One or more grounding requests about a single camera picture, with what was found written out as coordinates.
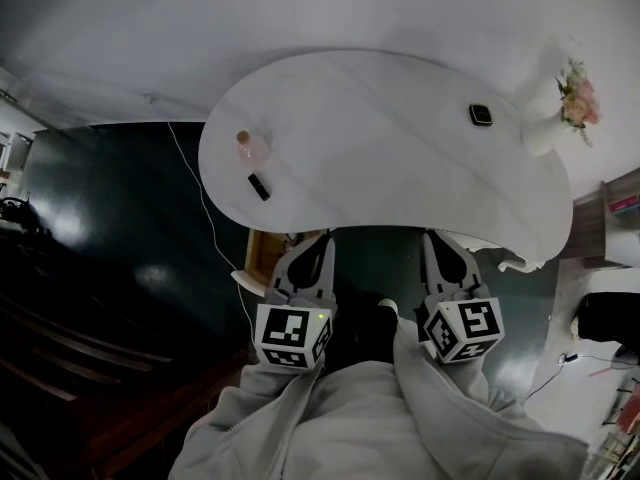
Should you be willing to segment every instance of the wall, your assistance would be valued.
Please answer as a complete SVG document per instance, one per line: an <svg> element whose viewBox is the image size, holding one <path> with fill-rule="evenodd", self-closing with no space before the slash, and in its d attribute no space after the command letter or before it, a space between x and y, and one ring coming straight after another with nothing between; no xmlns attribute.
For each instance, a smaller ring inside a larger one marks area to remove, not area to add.
<svg viewBox="0 0 640 480"><path fill-rule="evenodd" d="M35 121L0 100L0 132L18 132L25 137L33 137L33 132L42 129Z"/></svg>
<svg viewBox="0 0 640 480"><path fill-rule="evenodd" d="M595 148L559 148L578 197L638 167L639 15L640 0L0 0L0 63L104 123L203 120L252 70L331 47L432 59L550 115L573 55L605 116Z"/></svg>
<svg viewBox="0 0 640 480"><path fill-rule="evenodd" d="M598 270L591 274L589 289L592 292L640 293L640 269Z"/></svg>

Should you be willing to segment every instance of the black device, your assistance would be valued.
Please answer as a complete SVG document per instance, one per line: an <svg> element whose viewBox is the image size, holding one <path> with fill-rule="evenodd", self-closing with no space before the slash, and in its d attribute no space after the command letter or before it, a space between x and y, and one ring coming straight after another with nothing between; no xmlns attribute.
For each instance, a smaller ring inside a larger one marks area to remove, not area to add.
<svg viewBox="0 0 640 480"><path fill-rule="evenodd" d="M469 105L469 115L476 126L491 126L493 124L491 112L484 105Z"/></svg>
<svg viewBox="0 0 640 480"><path fill-rule="evenodd" d="M260 181L260 178L258 178L255 173L249 176L249 183L251 183L251 186L258 193L258 195L260 196L260 199L262 199L263 201L266 201L271 197L271 194L269 194L267 189L264 187L264 185Z"/></svg>

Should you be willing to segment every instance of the flower vase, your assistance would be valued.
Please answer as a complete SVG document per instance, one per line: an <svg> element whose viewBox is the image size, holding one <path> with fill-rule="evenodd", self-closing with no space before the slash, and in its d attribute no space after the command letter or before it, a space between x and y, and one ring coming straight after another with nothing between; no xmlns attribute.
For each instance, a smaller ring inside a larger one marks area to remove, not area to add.
<svg viewBox="0 0 640 480"><path fill-rule="evenodd" d="M562 121L562 110L546 119L527 123L522 130L522 144L530 155L546 155L562 136L569 130L569 126Z"/></svg>

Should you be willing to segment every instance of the white marble tabletop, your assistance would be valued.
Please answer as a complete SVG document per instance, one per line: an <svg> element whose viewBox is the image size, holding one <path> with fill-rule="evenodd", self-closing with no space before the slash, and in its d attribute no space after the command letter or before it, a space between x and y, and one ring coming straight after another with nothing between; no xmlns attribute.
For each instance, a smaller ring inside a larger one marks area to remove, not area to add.
<svg viewBox="0 0 640 480"><path fill-rule="evenodd" d="M487 105L477 127L470 103ZM271 146L263 202L237 152L247 130ZM564 246L573 215L555 152L529 156L520 115L484 84L402 55L333 51L250 74L213 109L200 176L213 203L254 229L428 227L481 238L529 261Z"/></svg>

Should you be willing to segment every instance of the gray sleeve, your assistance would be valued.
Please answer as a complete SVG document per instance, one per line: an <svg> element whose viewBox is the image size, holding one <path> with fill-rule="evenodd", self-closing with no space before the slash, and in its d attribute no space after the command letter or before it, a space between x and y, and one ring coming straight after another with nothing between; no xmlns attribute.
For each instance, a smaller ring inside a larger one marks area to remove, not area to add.
<svg viewBox="0 0 640 480"><path fill-rule="evenodd" d="M225 433L275 400L297 375L297 372L290 369L263 363L245 366L240 386L222 390L215 409L196 421L187 432L185 446L191 436L203 426Z"/></svg>
<svg viewBox="0 0 640 480"><path fill-rule="evenodd" d="M516 425L529 430L542 430L535 420L527 416L522 404L513 396L489 387L487 378L482 373L483 365L484 357L460 364L440 365L440 369L466 397L480 402Z"/></svg>

